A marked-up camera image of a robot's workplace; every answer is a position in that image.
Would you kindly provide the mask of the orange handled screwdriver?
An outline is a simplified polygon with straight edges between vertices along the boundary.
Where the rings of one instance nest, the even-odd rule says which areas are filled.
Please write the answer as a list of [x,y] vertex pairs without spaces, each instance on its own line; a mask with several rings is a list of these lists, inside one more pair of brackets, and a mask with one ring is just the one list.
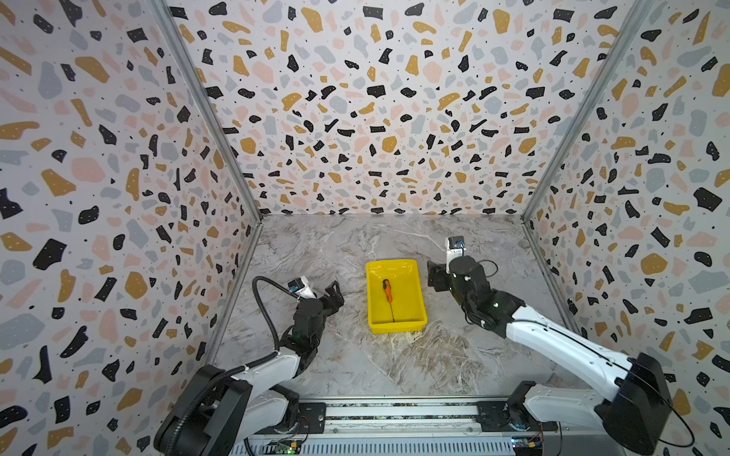
[[394,298],[393,298],[393,292],[392,292],[392,285],[391,285],[391,282],[389,281],[389,279],[383,279],[382,288],[383,288],[384,294],[386,296],[386,301],[389,306],[391,320],[393,322],[395,322],[395,311],[394,311],[394,306],[393,306]]

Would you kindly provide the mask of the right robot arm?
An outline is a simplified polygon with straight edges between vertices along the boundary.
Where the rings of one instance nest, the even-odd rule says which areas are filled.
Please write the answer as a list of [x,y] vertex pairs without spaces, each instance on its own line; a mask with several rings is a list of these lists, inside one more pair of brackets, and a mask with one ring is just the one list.
[[654,453],[674,410],[655,358],[630,357],[570,332],[524,300],[492,288],[470,256],[427,265],[429,287],[451,293],[469,323],[540,353],[586,384],[555,389],[522,382],[507,404],[513,424],[532,419],[602,429],[626,450]]

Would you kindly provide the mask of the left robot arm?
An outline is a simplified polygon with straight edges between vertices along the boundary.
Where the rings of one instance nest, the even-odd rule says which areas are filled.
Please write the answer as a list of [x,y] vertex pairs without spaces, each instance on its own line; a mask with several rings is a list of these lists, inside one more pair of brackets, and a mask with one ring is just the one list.
[[[296,300],[293,324],[280,334],[269,315],[260,283]],[[326,321],[345,304],[338,281],[318,296],[305,277],[283,286],[258,275],[252,279],[254,300],[273,337],[269,355],[223,370],[201,367],[181,393],[157,431],[153,446],[163,455],[227,455],[239,441],[267,428],[292,429],[300,396],[283,383],[307,370],[315,359]]]

